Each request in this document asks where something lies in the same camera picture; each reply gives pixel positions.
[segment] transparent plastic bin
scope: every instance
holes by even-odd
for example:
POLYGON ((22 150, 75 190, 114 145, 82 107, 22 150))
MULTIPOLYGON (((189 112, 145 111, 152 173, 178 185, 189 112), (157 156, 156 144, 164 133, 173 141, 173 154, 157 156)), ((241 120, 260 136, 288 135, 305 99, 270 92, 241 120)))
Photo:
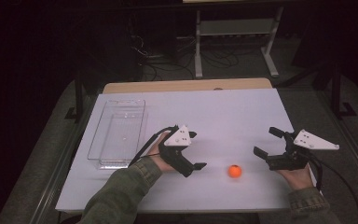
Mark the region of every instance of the transparent plastic bin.
POLYGON ((138 151, 145 101, 107 101, 92 139, 88 159, 97 169, 128 167, 138 151))

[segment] hand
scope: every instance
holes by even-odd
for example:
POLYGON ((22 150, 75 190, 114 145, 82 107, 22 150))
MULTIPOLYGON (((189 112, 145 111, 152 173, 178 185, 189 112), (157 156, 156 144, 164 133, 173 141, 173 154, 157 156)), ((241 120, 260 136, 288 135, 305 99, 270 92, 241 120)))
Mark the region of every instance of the hand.
POLYGON ((164 139, 165 136, 167 136, 168 133, 162 133, 159 136, 159 139, 157 142, 150 148, 150 150, 147 152, 146 155, 152 159, 152 161, 158 166, 158 168, 162 171, 173 171, 174 169, 165 162, 160 156, 159 156, 159 150, 158 150, 158 144, 164 139))
POLYGON ((310 178, 310 166, 308 164, 304 169, 293 171, 279 170, 277 172, 286 179, 293 190, 313 187, 312 179, 310 178))

